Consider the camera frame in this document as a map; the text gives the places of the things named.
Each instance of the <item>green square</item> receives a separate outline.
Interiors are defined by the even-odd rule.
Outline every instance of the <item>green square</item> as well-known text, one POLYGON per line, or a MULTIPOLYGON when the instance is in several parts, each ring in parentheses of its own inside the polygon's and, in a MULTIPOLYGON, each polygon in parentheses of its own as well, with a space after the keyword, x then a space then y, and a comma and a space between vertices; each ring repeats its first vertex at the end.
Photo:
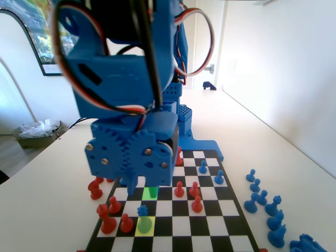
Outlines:
POLYGON ((157 201, 157 197, 158 197, 158 187, 145 187, 143 189, 143 194, 142 194, 142 200, 143 201, 157 201))

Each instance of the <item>door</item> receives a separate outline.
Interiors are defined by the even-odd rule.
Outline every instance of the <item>door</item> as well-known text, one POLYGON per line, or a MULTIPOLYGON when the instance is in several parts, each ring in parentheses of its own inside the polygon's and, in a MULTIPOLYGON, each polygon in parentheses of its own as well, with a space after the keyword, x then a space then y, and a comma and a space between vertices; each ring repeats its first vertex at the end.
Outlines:
POLYGON ((33 122, 26 103, 0 60, 0 135, 11 134, 21 124, 33 122))
MULTIPOLYGON (((225 13, 225 1, 223 0, 184 0, 188 8, 197 7, 203 10, 210 18, 215 32, 215 48, 212 58, 208 64, 210 68, 214 65, 214 71, 202 71, 194 77, 187 78, 187 89, 203 89, 206 81, 216 85, 216 74, 218 73, 218 60, 220 45, 222 43, 223 20, 225 13)), ((184 22, 188 41, 188 72, 198 69, 204 62, 210 47, 210 33, 207 22, 201 14, 189 17, 184 22)))

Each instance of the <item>wooden floor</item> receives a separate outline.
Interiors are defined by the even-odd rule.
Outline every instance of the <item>wooden floor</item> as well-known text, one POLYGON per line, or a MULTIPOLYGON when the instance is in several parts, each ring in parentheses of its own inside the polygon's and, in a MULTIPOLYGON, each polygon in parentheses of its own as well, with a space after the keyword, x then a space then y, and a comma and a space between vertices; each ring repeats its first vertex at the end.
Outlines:
POLYGON ((12 135, 0 135, 0 171, 12 177, 44 149, 24 150, 12 135))

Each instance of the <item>chessboard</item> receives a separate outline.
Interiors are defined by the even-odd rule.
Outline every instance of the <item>chessboard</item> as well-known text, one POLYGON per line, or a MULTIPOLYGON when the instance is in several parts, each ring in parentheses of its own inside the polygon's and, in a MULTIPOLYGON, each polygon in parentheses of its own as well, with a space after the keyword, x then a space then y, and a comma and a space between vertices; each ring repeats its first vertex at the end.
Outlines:
POLYGON ((117 228, 106 235, 100 230, 102 220, 99 219, 86 252, 258 252, 217 152, 182 151, 181 157, 183 163, 175 167, 172 185, 160 186, 155 198, 151 198, 144 177, 139 177, 133 195, 128 195, 127 188, 116 180, 108 198, 115 196, 122 205, 117 214, 109 214, 117 220, 117 228), (208 168, 205 174, 198 171, 203 160, 208 168), (219 170, 224 171, 223 184, 214 182, 219 170), (184 188, 183 197, 174 194, 179 181, 184 188), (195 181, 203 204, 200 213, 192 210, 194 198, 188 192, 195 181), (137 229, 140 205, 146 205, 148 218, 152 220, 152 228, 146 234, 137 229), (125 213, 134 220, 129 233, 120 230, 121 216, 125 213))

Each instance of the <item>white square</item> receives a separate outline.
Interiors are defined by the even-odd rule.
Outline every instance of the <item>white square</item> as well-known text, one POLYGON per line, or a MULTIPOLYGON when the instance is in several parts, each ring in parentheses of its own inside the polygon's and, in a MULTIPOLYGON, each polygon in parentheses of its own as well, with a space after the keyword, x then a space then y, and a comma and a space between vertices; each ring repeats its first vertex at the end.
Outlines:
POLYGON ((177 187, 172 188, 172 190, 173 190, 173 200, 174 201, 186 201, 187 200, 187 193, 189 193, 189 192, 187 192, 187 188, 183 187, 184 194, 183 194, 182 197, 176 197, 176 195, 175 195, 175 189, 176 188, 177 187))
POLYGON ((185 185, 186 187, 193 187, 193 183, 197 182, 198 186, 200 186, 200 182, 198 181, 198 176, 186 176, 185 177, 185 185))
POLYGON ((172 201, 157 201, 156 202, 156 217, 173 216, 172 201))
POLYGON ((212 183, 214 183, 214 187, 227 187, 227 183, 226 183, 226 180, 225 178, 223 177, 224 179, 224 182, 220 185, 220 184, 217 184, 215 182, 215 176, 211 176, 211 179, 212 179, 212 183))
POLYGON ((191 236, 188 216, 173 216, 173 236, 191 236))
POLYGON ((217 159, 205 159, 207 166, 219 166, 217 159))
POLYGON ((172 252, 173 251, 173 237, 172 236, 154 236, 153 248, 155 252, 172 252))
POLYGON ((136 185, 137 188, 144 188, 145 187, 146 178, 145 177, 138 177, 138 184, 136 185))
POLYGON ((123 214, 128 214, 129 217, 138 216, 138 207, 141 205, 141 201, 126 201, 123 214))
POLYGON ((132 251, 134 237, 116 237, 114 239, 112 252, 132 251))
POLYGON ((206 200, 217 200, 217 194, 214 187, 201 187, 202 199, 206 200))
POLYGON ((183 165, 185 167, 196 166, 195 159, 183 159, 183 165))
POLYGON ((239 216, 239 212, 233 200, 218 201, 223 216, 239 216))
POLYGON ((210 236, 192 236, 193 252, 212 252, 212 243, 210 236))
POLYGON ((184 176, 184 167, 175 166, 173 176, 184 176))
POLYGON ((191 207, 191 205, 193 204, 194 201, 188 201, 188 209, 189 209, 189 216, 205 216, 205 210, 204 210, 204 204, 203 201, 201 201, 203 208, 202 211, 200 211, 199 213, 196 213, 193 211, 193 208, 191 207))
POLYGON ((116 219, 115 221, 117 222, 115 230, 109 234, 104 234, 101 231, 101 229, 99 229, 97 237, 115 237, 116 236, 121 218, 120 217, 114 217, 114 218, 116 219))
POLYGON ((207 216, 210 236, 228 236, 224 218, 222 216, 207 216))
POLYGON ((236 252, 253 252, 252 244, 247 235, 230 236, 233 251, 236 252))
POLYGON ((128 197, 127 187, 118 187, 113 194, 117 201, 126 201, 128 197))
POLYGON ((204 159, 204 152, 203 151, 193 151, 195 159, 204 159))

